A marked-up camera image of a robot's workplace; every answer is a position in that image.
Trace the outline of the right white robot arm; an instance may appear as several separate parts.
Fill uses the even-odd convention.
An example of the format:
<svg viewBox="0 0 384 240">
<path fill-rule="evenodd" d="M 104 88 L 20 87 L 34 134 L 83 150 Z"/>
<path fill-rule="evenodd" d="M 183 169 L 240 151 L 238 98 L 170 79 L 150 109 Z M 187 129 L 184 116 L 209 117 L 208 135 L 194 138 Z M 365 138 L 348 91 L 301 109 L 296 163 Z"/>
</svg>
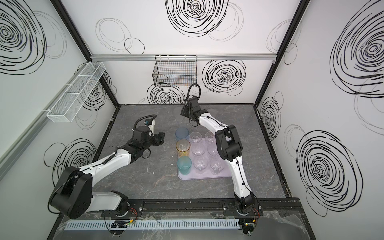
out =
<svg viewBox="0 0 384 240">
<path fill-rule="evenodd" d="M 199 98 L 188 96 L 182 108 L 181 115 L 190 121 L 205 127 L 215 135 L 219 156 L 228 165 L 234 184 L 235 205 L 241 215 L 248 214 L 254 205 L 258 204 L 251 187 L 248 184 L 243 167 L 243 145 L 238 131 L 233 125 L 226 125 L 215 119 L 198 103 Z"/>
</svg>

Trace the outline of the lilac plastic tray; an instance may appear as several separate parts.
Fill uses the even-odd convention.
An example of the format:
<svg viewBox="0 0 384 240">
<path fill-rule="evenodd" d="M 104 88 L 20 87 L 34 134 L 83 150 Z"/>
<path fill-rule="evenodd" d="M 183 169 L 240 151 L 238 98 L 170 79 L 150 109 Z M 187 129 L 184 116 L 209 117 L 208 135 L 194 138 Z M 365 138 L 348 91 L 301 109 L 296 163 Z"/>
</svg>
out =
<svg viewBox="0 0 384 240">
<path fill-rule="evenodd" d="M 231 178 L 233 178 L 233 180 L 240 180 L 241 179 L 240 173 L 239 173 L 239 166 L 236 164 L 236 162 L 229 162 L 227 160 L 222 159 L 219 155 L 216 143 L 215 144 L 207 144 L 205 141 L 205 138 L 202 138 L 202 141 L 200 143 L 204 144 L 206 147 L 206 152 L 203 154 L 203 156 L 205 156 L 208 160 L 207 170 L 202 174 L 198 174 L 196 172 L 196 169 L 194 167 L 194 159 L 196 156 L 194 156 L 192 151 L 191 151 L 192 144 L 193 144 L 193 143 L 191 143 L 190 155 L 189 155 L 189 157 L 192 160 L 191 171 L 188 175 L 184 176 L 184 175 L 180 174 L 180 172 L 178 170 L 178 177 L 181 180 L 186 181 L 186 180 L 215 179 L 215 178 L 226 178 L 226 177 L 231 177 Z M 213 158 L 221 158 L 224 161 L 225 168 L 218 175 L 213 175 L 211 173 L 210 160 Z"/>
</svg>

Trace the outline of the amber translucent cup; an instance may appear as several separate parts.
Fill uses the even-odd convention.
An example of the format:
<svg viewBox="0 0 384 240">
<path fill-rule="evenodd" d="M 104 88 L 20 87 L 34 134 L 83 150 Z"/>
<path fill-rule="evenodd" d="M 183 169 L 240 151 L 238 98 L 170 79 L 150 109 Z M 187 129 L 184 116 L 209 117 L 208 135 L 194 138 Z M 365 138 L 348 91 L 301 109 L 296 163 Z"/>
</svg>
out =
<svg viewBox="0 0 384 240">
<path fill-rule="evenodd" d="M 178 157 L 188 157 L 190 155 L 191 143 L 187 139 L 178 140 L 176 143 L 176 149 Z"/>
</svg>

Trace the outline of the clear glass front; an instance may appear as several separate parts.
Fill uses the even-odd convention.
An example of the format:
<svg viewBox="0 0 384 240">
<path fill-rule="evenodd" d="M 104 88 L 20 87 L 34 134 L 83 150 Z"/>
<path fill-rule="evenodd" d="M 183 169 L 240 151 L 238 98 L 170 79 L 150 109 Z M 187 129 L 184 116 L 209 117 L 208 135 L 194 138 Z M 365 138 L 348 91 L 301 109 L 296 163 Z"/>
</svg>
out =
<svg viewBox="0 0 384 240">
<path fill-rule="evenodd" d="M 196 156 L 194 159 L 194 167 L 198 174 L 202 174 L 207 170 L 208 160 L 205 156 Z"/>
</svg>

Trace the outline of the blue translucent tall cup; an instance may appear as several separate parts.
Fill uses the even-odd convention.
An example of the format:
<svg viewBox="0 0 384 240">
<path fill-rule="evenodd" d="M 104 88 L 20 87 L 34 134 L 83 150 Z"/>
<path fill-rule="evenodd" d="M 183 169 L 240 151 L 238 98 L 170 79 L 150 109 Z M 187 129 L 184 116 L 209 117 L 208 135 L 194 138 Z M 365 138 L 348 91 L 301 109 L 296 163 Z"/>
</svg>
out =
<svg viewBox="0 0 384 240">
<path fill-rule="evenodd" d="M 185 127 L 178 128 L 175 132 L 175 136 L 177 139 L 188 139 L 189 134 L 189 130 Z"/>
</svg>

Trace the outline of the teal translucent cup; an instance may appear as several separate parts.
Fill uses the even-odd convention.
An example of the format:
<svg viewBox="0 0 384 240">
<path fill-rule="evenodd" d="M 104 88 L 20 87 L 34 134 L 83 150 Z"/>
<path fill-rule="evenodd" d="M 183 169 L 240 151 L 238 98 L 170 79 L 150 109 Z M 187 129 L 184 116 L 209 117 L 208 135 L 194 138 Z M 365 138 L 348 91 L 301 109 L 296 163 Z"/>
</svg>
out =
<svg viewBox="0 0 384 240">
<path fill-rule="evenodd" d="M 180 174 L 186 176 L 190 173 L 192 167 L 192 160 L 190 157 L 182 156 L 177 161 L 177 167 Z"/>
</svg>

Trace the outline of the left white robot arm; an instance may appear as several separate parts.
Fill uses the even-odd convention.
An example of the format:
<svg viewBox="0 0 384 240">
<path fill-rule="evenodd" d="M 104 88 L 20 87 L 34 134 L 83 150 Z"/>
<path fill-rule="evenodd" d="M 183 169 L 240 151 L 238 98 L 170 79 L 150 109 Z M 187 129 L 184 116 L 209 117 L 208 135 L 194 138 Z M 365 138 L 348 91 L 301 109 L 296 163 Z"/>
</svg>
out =
<svg viewBox="0 0 384 240">
<path fill-rule="evenodd" d="M 118 217 L 124 217 L 130 208 L 128 197 L 118 191 L 95 192 L 94 186 L 116 170 L 142 158 L 151 146 L 162 145 L 164 140 L 165 133 L 154 134 L 153 127 L 135 128 L 132 138 L 125 145 L 116 147 L 107 157 L 80 168 L 67 167 L 48 200 L 48 206 L 70 219 L 100 211 L 110 211 Z"/>
</svg>

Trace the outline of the clear faceted glass tumbler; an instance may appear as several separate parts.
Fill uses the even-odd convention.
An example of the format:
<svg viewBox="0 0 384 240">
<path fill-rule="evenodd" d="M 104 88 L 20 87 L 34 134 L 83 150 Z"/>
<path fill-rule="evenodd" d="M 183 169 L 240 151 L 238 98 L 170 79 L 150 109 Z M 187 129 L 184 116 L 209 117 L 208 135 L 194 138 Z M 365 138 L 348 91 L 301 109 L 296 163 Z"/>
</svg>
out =
<svg viewBox="0 0 384 240">
<path fill-rule="evenodd" d="M 202 156 L 206 152 L 206 147 L 202 143 L 193 143 L 191 151 L 194 156 Z"/>
</svg>

